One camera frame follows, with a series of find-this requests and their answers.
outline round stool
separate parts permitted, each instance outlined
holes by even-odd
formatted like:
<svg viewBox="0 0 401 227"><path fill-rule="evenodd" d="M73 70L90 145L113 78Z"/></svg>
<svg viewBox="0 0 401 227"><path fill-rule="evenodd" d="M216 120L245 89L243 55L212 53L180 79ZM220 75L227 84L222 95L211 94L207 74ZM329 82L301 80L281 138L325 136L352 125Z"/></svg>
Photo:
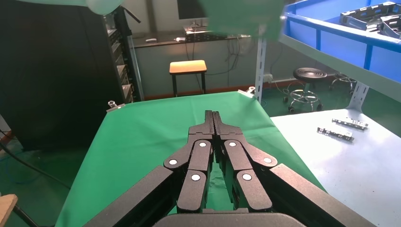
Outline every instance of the round stool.
<svg viewBox="0 0 401 227"><path fill-rule="evenodd" d="M329 86L329 90L330 91L333 90L334 83L336 81L341 81L341 82L349 83L349 85L351 87L351 89L349 90L349 94L350 95L352 95L354 93L354 84L357 83L356 80L354 80L354 79L352 79L352 78L350 78L350 77L348 77L348 76L346 76L346 75L344 75L342 73L338 73L338 74L334 75L334 77L335 77L335 80L333 80L333 82Z"/></svg>
<svg viewBox="0 0 401 227"><path fill-rule="evenodd" d="M320 111L323 109L323 105L320 102L319 97L317 94L309 91L309 86L311 83L318 82L320 80L323 80L324 78L327 77L327 73L318 70L318 69L313 69L313 68L300 68L297 70L294 70L294 77L300 81L306 82L305 88L303 90L295 90L289 93L289 96L293 99L291 102L291 105L288 107L288 110L293 113L294 108L293 104L295 102L300 102L303 104L310 104L312 111L314 110L314 103L318 102L317 110Z"/></svg>

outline blue shelf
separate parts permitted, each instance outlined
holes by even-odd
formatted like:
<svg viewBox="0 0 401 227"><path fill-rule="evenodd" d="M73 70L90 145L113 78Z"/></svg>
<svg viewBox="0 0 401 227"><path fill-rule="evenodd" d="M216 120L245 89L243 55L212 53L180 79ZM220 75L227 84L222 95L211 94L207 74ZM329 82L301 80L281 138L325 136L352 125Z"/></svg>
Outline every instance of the blue shelf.
<svg viewBox="0 0 401 227"><path fill-rule="evenodd" d="M401 83L401 40L339 25L340 13L385 0L305 0L287 6L284 34Z"/></svg>

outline table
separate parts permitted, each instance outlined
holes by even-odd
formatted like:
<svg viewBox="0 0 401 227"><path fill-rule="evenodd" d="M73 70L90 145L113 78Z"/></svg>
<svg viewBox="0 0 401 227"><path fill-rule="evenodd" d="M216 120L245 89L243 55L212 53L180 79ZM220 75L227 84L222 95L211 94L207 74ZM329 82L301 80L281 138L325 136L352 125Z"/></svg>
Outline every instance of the table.
<svg viewBox="0 0 401 227"><path fill-rule="evenodd" d="M6 224L17 200L16 195L0 196L0 227Z"/></svg>
<svg viewBox="0 0 401 227"><path fill-rule="evenodd" d="M109 112L68 194L57 227L79 227L187 142L188 128L219 111L224 123L242 128L252 145L321 185L255 100L238 92L128 104ZM223 175L213 166L207 208L232 210Z"/></svg>
<svg viewBox="0 0 401 227"><path fill-rule="evenodd" d="M349 117L365 131L336 125ZM363 113L343 109L273 117L280 132L327 193L378 227L401 223L401 139ZM352 143L317 133L317 127L353 133Z"/></svg>

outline green table cover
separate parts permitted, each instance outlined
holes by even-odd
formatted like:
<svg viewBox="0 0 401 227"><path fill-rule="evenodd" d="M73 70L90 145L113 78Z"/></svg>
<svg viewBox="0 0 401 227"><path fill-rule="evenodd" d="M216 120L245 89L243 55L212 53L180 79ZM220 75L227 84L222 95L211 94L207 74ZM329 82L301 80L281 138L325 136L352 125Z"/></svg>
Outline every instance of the green table cover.
<svg viewBox="0 0 401 227"><path fill-rule="evenodd" d="M79 227L187 142L188 128L205 110L239 126L248 142L322 188L260 104L238 92L128 104L108 113L64 203L57 227ZM207 208L232 210L223 175L214 163Z"/></svg>

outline metal part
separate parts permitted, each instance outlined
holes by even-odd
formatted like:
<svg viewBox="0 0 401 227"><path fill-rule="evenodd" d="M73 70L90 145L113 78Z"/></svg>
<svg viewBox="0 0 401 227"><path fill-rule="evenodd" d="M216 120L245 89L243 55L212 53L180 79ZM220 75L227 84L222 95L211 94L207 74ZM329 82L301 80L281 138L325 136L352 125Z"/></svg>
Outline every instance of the metal part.
<svg viewBox="0 0 401 227"><path fill-rule="evenodd" d="M368 124L365 122L361 122L361 121L357 121L351 118L346 117L345 120L337 120L337 119L332 119L332 122L338 123L338 124L342 124L342 125L346 125L346 126L350 126L356 129L362 129L365 130L368 127Z"/></svg>
<svg viewBox="0 0 401 227"><path fill-rule="evenodd" d="M265 33L266 26L259 26L259 35L262 37ZM263 90L263 75L264 75L264 64L266 58L266 39L259 38L258 40L258 53L256 56L256 77L255 77L255 98L259 103L262 101L262 90Z"/></svg>
<svg viewBox="0 0 401 227"><path fill-rule="evenodd" d="M368 86L364 85L361 82L358 82L355 86L354 93L352 94L352 98L347 109L355 109L362 113L362 105L368 90Z"/></svg>
<svg viewBox="0 0 401 227"><path fill-rule="evenodd" d="M343 140L353 141L352 133L349 131L332 131L325 128L317 127L317 132L326 136L335 136Z"/></svg>
<svg viewBox="0 0 401 227"><path fill-rule="evenodd" d="M109 106L110 106L111 108L117 106L117 104L115 103L115 101L109 101L107 104L109 104Z"/></svg>
<svg viewBox="0 0 401 227"><path fill-rule="evenodd" d="M125 104L117 105L113 100L109 101L107 104L110 106L110 109L106 110L106 112L118 110L125 106Z"/></svg>
<svg viewBox="0 0 401 227"><path fill-rule="evenodd" d="M381 24L378 25L380 33L389 37L400 39L401 15L381 17Z"/></svg>
<svg viewBox="0 0 401 227"><path fill-rule="evenodd" d="M399 14L399 4L385 2L341 13L340 24L368 32L378 32L380 17Z"/></svg>
<svg viewBox="0 0 401 227"><path fill-rule="evenodd" d="M247 91L238 90L238 92L246 97L253 98L254 94L252 92L254 92L255 89L255 87L249 87Z"/></svg>

